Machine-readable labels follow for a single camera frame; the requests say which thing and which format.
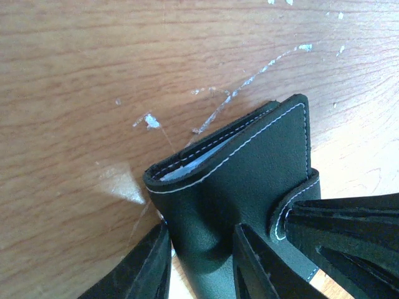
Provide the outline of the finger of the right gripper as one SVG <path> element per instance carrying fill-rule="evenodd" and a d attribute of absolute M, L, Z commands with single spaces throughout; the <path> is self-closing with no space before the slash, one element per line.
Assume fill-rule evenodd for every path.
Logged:
<path fill-rule="evenodd" d="M 398 298 L 398 194 L 297 201 L 284 228 L 354 298 Z"/>

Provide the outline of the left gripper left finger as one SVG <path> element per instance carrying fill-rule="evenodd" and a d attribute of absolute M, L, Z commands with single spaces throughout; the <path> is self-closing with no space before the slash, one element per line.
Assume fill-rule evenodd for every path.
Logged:
<path fill-rule="evenodd" d="M 104 278 L 80 298 L 168 298 L 171 240 L 167 225 L 157 224 Z"/>

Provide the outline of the black card holder wallet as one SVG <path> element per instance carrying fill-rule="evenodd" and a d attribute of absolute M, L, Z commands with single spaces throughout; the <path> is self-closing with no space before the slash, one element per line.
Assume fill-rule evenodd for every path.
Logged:
<path fill-rule="evenodd" d="M 269 102 L 143 175 L 198 298 L 234 298 L 233 231 L 249 225 L 300 277 L 317 266 L 275 233 L 278 206 L 320 198 L 310 159 L 309 103 L 295 94 Z"/>

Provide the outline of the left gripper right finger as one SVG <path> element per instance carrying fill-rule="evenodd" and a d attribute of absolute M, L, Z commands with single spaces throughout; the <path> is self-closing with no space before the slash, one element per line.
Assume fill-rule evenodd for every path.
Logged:
<path fill-rule="evenodd" d="M 233 272 L 237 298 L 325 298 L 246 224 L 234 227 Z"/>

